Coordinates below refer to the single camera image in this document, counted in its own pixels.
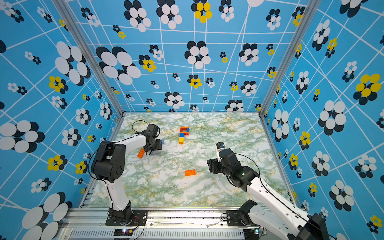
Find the orange lego brick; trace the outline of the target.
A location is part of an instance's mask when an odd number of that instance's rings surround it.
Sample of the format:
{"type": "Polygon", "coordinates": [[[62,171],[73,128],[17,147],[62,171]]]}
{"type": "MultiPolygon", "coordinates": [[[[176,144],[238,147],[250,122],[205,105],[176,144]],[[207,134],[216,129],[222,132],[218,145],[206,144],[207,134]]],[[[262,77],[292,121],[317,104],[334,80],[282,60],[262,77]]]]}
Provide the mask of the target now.
{"type": "Polygon", "coordinates": [[[144,149],[141,149],[137,155],[137,158],[141,159],[145,155],[146,151],[144,149]]]}

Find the orange long lego plate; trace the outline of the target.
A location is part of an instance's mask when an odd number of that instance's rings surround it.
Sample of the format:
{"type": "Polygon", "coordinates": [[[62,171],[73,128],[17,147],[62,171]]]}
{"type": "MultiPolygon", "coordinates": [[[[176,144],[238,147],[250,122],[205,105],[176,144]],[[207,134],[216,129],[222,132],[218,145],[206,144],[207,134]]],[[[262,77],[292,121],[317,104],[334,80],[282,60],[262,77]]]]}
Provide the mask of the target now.
{"type": "Polygon", "coordinates": [[[185,171],[185,176],[188,177],[188,176],[194,176],[196,175],[196,170],[186,170],[185,171]]]}

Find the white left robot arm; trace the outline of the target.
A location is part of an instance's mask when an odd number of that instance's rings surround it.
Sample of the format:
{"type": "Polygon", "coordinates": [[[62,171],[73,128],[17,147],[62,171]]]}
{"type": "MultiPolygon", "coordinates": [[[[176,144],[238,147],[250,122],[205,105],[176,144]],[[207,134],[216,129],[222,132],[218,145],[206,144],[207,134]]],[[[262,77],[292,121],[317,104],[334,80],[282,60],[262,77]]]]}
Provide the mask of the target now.
{"type": "Polygon", "coordinates": [[[104,183],[110,207],[108,220],[110,223],[127,226],[131,223],[139,225],[134,216],[132,204],[127,197],[122,180],[125,169],[126,155],[132,151],[143,149],[146,154],[162,149],[159,139],[160,128],[154,124],[147,124],[147,129],[135,132],[134,135],[120,141],[103,141],[93,154],[90,175],[93,179],[104,183]]]}

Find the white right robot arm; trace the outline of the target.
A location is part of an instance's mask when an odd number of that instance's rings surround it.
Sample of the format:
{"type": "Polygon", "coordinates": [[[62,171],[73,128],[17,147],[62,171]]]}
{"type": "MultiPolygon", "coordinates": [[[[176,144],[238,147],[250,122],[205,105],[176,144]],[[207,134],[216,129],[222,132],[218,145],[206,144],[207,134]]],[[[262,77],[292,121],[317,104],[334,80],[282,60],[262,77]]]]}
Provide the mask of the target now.
{"type": "Polygon", "coordinates": [[[330,240],[326,221],[319,215],[309,215],[282,197],[262,178],[260,170],[243,166],[237,154],[223,142],[216,144],[217,158],[207,161],[212,174],[223,174],[236,188],[262,202],[268,210],[252,200],[239,209],[240,222],[245,226],[259,225],[282,240],[330,240]]]}

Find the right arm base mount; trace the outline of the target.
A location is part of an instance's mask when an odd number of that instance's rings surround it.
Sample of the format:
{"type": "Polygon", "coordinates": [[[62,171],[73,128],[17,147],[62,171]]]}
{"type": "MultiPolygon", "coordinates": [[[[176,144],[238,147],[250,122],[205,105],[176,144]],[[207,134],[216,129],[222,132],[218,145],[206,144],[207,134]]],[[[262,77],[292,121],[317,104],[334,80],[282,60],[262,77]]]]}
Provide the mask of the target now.
{"type": "Polygon", "coordinates": [[[252,225],[248,222],[245,213],[240,210],[228,210],[226,211],[226,215],[227,225],[229,227],[248,227],[252,225]]]}

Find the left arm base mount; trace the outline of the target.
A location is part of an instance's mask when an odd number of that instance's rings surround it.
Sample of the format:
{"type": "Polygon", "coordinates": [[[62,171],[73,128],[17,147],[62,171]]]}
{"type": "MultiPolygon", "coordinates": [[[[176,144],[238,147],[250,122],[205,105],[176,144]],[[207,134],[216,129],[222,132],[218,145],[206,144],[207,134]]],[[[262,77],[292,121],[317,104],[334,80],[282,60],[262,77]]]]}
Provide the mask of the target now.
{"type": "Polygon", "coordinates": [[[115,211],[109,208],[106,226],[137,227],[144,226],[148,219],[148,210],[115,211]]]}

